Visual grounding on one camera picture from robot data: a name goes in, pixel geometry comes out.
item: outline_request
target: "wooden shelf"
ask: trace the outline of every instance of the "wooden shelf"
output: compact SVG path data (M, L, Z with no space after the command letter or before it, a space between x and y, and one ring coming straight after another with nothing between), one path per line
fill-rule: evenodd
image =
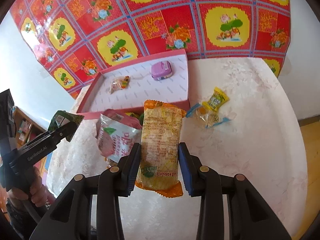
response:
M13 119L14 122L16 124L16 141L17 141L17 148L19 149L21 146L23 146L25 143L28 142L28 138L31 134L33 134L34 136L37 136L43 132L45 132L45 130L39 126L36 122L34 122L30 117L28 117L20 108L16 107L14 113L13 113ZM25 133L25 138L24 140L20 140L20 133L18 132L22 121L28 121L30 123L30 126L27 130L27 132ZM7 201L7 192L5 189L3 189L0 186L0 208L2 209L3 212L7 211L6 208L6 201Z

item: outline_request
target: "clear plastic wrapper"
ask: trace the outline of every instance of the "clear plastic wrapper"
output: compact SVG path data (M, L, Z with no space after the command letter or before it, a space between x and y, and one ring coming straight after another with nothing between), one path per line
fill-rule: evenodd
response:
M103 114L100 116L98 146L102 156L118 163L121 157L129 155L135 142L140 142L141 130L120 122L127 120L127 118L135 118L125 114L123 116L115 115L112 111L109 113L113 114L113 118L118 118L119 122Z
M109 158L105 158L105 161L107 163L107 169L109 169L112 166L117 166L118 163L114 162L113 160L110 160Z
M129 84L129 80L129 76L115 78L110 85L110 94L117 90L125 89Z
M187 112L187 118L194 118L204 128L210 128L231 121L230 118L197 103Z
M185 115L171 104L145 101L137 187L166 197L183 195L178 180L178 144Z

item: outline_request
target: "yellow candy wrapper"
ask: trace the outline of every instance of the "yellow candy wrapper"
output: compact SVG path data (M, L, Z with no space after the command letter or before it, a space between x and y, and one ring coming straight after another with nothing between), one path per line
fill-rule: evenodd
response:
M125 114L128 115L128 116L137 118L137 119L139 119L139 117L140 117L140 115L138 115L138 114L136 114L136 113L133 113L133 112L127 112L127 113L125 113Z
M214 112L218 112L219 107L227 101L229 101L228 96L220 88L215 87L209 101L202 102L202 105Z
M183 195L178 180L178 144L185 116L186 112L174 105L145 101L137 187L165 197Z

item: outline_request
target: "purple container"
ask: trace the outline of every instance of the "purple container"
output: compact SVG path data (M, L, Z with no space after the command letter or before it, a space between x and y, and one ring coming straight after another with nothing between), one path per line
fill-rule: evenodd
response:
M154 80L162 80L172 76L172 69L170 62L160 61L151 67L151 76Z

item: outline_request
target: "floral tablecloth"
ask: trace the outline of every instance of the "floral tablecloth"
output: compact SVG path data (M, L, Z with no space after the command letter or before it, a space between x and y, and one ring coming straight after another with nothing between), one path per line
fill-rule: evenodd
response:
M181 48L189 59L262 57L278 76L290 42L289 0L16 0L10 12L74 98L102 69Z
M184 118L180 141L219 174L244 174L294 236L307 197L307 160L297 118L281 84L258 58L190 60L189 75L191 105L207 99L218 86L230 97L219 112L234 119L204 129ZM82 89L72 112L86 91ZM88 177L105 170L95 138L97 121L83 120L72 141L63 139L53 152L47 186L56 195L77 173ZM179 179L183 181L180 171ZM177 198L138 187L128 198L119 198L125 239L196 239L200 198L191 198L182 188L184 195ZM92 210L92 225L96 226L96 199Z

